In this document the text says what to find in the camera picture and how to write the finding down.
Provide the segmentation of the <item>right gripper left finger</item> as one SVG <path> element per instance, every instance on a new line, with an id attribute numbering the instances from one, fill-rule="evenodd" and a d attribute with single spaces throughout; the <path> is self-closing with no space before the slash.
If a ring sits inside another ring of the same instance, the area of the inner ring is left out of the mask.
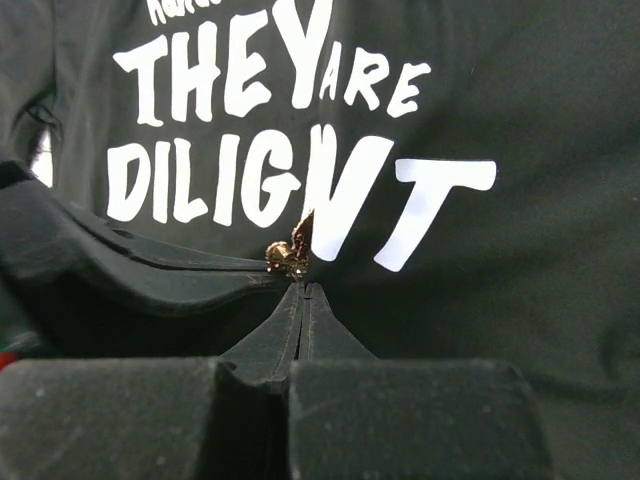
<path id="1" fill-rule="evenodd" d="M 304 291 L 220 357 L 20 360 L 1 374 L 5 479 L 284 479 Z"/>

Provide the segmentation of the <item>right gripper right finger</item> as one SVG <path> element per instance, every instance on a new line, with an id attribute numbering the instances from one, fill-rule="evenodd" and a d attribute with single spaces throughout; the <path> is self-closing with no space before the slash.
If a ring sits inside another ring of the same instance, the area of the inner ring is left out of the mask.
<path id="1" fill-rule="evenodd" d="M 373 357 L 321 286 L 289 373 L 294 479 L 551 479 L 532 391 L 511 365 Z"/>

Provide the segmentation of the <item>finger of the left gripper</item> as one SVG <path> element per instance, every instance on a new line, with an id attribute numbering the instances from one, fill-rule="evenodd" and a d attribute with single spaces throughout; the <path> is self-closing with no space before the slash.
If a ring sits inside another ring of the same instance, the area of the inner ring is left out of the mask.
<path id="1" fill-rule="evenodd" d="M 1 163 L 1 278 L 38 346 L 69 358 L 217 355 L 288 286 L 260 261 L 113 229 L 13 159 Z"/>

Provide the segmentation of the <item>gold leaf brooch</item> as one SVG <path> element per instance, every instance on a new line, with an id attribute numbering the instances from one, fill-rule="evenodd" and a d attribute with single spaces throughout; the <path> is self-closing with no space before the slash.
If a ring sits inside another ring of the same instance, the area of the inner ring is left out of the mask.
<path id="1" fill-rule="evenodd" d="M 304 278 L 309 269 L 314 211 L 310 210 L 293 228 L 291 240 L 277 241 L 266 248 L 266 270 L 293 281 Z"/>

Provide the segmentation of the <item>black printed t-shirt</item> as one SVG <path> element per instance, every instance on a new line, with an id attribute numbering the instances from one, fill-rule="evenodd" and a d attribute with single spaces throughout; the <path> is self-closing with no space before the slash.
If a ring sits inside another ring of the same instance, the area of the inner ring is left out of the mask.
<path id="1" fill-rule="evenodd" d="M 635 1 L 5 1 L 1 163 L 109 227 L 309 269 L 375 358 L 531 388 L 551 479 L 639 475 Z"/>

